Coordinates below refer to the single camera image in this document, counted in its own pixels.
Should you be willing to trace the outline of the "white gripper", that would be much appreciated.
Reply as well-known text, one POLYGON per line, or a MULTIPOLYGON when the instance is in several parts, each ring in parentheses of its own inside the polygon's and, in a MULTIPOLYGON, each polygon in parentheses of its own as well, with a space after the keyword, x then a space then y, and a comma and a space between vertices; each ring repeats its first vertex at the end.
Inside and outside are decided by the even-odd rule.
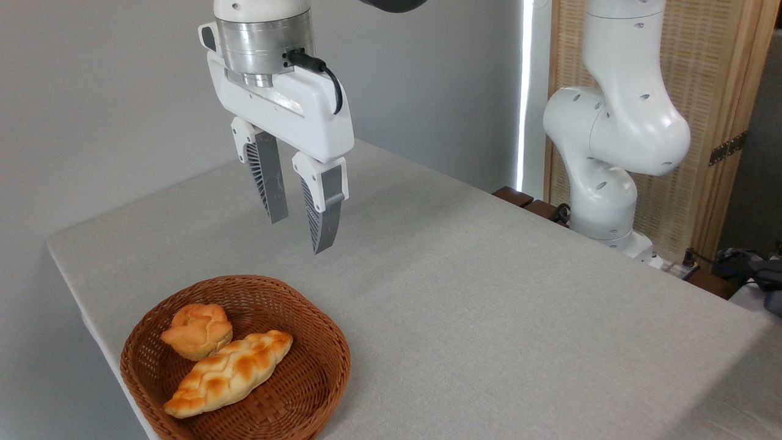
POLYGON ((313 54, 311 24, 206 23, 199 39, 218 99, 238 116, 231 124, 238 158, 249 165, 270 221, 288 217, 279 138, 302 151, 293 167, 301 178, 313 253, 332 247, 349 198, 341 156, 354 147, 354 131, 348 103, 336 103, 332 78, 288 58, 290 52, 313 54))

